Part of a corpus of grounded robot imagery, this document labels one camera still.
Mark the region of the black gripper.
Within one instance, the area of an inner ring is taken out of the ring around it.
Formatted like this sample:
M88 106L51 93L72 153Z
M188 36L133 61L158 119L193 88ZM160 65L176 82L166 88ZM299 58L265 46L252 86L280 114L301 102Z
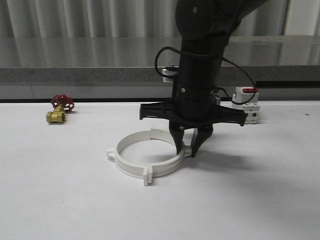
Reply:
M224 107L214 103L216 86L194 88L175 80L172 98L168 101L143 103L139 118L166 119L173 138L176 153L182 149L185 126L195 128L191 140L191 156L195 157L201 145L212 136L213 124L232 123L244 126L245 112L241 109Z

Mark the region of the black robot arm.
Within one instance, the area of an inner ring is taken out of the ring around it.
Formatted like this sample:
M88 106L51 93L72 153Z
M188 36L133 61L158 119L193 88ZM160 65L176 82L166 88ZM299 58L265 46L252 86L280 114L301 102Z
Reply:
M166 119L176 150L183 147L184 131L193 129L191 153L212 135L213 124L243 126L241 109L215 103L216 81L224 50L242 18L263 4L261 0L179 0L175 22L182 36L178 72L172 75L169 101L142 104L139 117Z

